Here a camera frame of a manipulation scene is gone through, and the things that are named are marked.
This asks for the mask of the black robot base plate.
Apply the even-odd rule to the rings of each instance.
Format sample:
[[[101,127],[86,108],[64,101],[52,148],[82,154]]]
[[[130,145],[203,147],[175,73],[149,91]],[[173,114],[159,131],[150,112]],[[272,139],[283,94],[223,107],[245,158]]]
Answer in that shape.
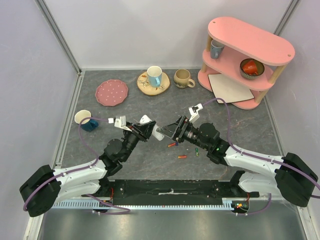
[[[93,196],[113,196],[117,206],[221,205],[223,198],[258,198],[233,181],[116,179],[103,185]]]

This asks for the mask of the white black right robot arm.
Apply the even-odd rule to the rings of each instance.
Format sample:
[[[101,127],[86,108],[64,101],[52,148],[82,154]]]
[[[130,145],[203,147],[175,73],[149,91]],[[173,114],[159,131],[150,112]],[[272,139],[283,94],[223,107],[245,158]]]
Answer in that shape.
[[[196,128],[186,116],[181,116],[156,131],[176,142],[188,141],[206,150],[206,156],[215,164],[246,169],[247,173],[229,184],[235,197],[245,192],[270,193],[306,207],[318,181],[318,176],[298,155],[289,152],[286,156],[273,156],[238,148],[223,140],[212,123]]]

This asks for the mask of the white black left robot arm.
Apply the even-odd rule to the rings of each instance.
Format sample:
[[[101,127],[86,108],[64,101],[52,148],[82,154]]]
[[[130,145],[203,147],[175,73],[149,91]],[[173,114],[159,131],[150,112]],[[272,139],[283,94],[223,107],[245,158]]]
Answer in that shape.
[[[55,203],[81,195],[106,196],[110,191],[109,176],[122,169],[138,142],[147,142],[155,121],[126,123],[122,139],[112,139],[103,154],[95,160],[68,168],[52,169],[48,164],[38,168],[19,188],[24,201],[22,209],[38,217]]]

